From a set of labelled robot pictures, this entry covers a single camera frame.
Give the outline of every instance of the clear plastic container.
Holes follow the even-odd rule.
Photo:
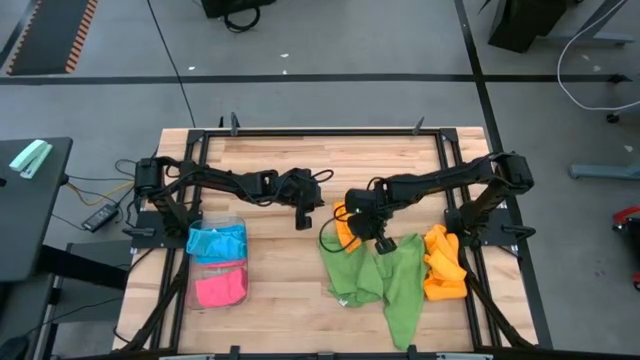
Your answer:
[[[191,254],[189,263],[189,285],[187,289],[187,306],[192,310],[203,310],[218,307],[239,305],[249,294],[249,247],[247,228],[239,217],[204,219],[194,222],[191,229],[228,232],[232,231],[233,239],[237,239],[236,230],[244,229],[246,257],[228,261],[210,261]]]

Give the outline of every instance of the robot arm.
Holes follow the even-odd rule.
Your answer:
[[[506,197],[520,195],[533,187],[533,177],[524,157],[515,153],[490,154],[449,169],[425,175],[402,174],[379,178],[372,190],[350,189],[345,197],[349,229],[362,240],[376,239],[376,250],[385,254],[396,249],[384,236],[393,212],[419,202],[424,196],[471,184],[487,184],[484,192],[460,209],[445,213],[447,229],[458,235],[474,234],[488,220],[488,214]]]
[[[171,167],[177,168],[179,175],[168,185],[164,184],[164,175]],[[331,177],[333,172],[325,170]],[[198,165],[193,161],[177,161],[170,157],[142,159],[136,164],[135,194],[146,198],[162,214],[165,232],[172,237],[187,234],[189,225],[198,220],[199,215],[177,203],[173,194],[188,186],[201,186],[236,195],[239,199],[257,206],[269,206],[272,203],[296,208],[296,229],[311,227],[311,218],[306,216],[316,206],[324,205],[320,186],[309,169],[294,168],[283,175],[275,170],[255,173],[234,174],[221,171],[207,165]]]

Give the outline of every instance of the wooden tabletop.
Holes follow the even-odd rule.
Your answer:
[[[464,161],[487,154],[482,128],[457,130]],[[181,159],[187,132],[188,129],[164,130],[158,156]],[[451,150],[447,152],[452,164]],[[194,154],[199,154],[198,147]],[[283,173],[293,167],[308,167],[317,172],[331,168],[335,176],[322,184],[322,195],[329,206],[317,208],[311,214],[314,226],[305,231],[295,230],[292,208],[280,205],[261,208],[230,194],[203,190],[205,218],[240,216],[247,223],[249,296],[235,307],[208,310],[185,307],[180,353],[228,353],[231,345],[240,345],[242,352],[253,353],[397,351],[382,313],[382,303],[344,308],[328,293],[329,279],[317,248],[318,230],[332,216],[330,204],[343,199],[349,188],[364,188],[374,176],[439,170],[433,138],[216,137],[209,144],[208,164],[237,173],[267,169]],[[471,186],[471,196],[476,197],[482,189]],[[459,194],[456,195],[457,204],[462,204]],[[409,233],[424,234],[432,225],[443,222],[445,207],[444,193],[426,196],[419,204],[398,211],[389,221],[387,235],[399,239]],[[525,339],[535,342],[515,257],[492,247],[484,247],[483,252],[496,304]],[[130,275],[118,323],[118,333],[123,337],[131,338],[154,308],[164,259],[165,250],[156,249]],[[480,301],[476,300],[476,306],[483,340],[488,345]],[[173,305],[166,314],[161,346],[168,345]],[[419,351],[471,350],[464,301],[426,301],[413,343]],[[123,345],[118,339],[114,342],[114,348]]]

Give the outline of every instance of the orange and black striped mat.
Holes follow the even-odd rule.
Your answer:
[[[73,72],[80,61],[98,0],[38,0],[7,66],[7,73]]]

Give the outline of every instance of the gray floor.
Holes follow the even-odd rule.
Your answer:
[[[486,44],[494,4],[465,0],[485,74],[554,74],[561,47],[535,43],[520,55]],[[0,3],[0,42],[8,38],[27,0]],[[572,9],[554,31],[576,29],[598,6]],[[280,0],[263,11],[255,31],[231,34],[207,20],[189,0],[152,0],[169,49],[183,75],[297,73],[471,74],[453,2],[447,0]],[[640,39],[631,1],[607,26]],[[638,73],[640,44],[624,49],[578,47],[565,73]],[[77,71],[70,76],[171,76],[144,0],[103,0]],[[187,85],[198,126],[216,126],[235,111],[243,126],[484,126],[473,83],[296,83]],[[569,84],[583,102],[619,105],[636,101],[635,84]],[[523,218],[538,234],[530,240],[553,342],[558,349],[640,354],[640,294],[630,277],[637,259],[610,230],[613,212],[638,203],[632,182],[572,180],[572,162],[625,164],[638,157],[640,116],[616,125],[604,114],[583,111],[554,83],[488,84],[505,149],[529,160],[536,187],[520,199]],[[117,175],[119,158],[150,155],[160,130],[188,127],[178,85],[0,87],[0,138],[71,136],[68,172]],[[105,192],[113,184],[78,182]],[[55,213],[73,222],[90,214],[68,190]],[[119,240],[112,224],[90,235],[52,221],[46,242]],[[56,353],[109,350],[113,323],[61,329]]]

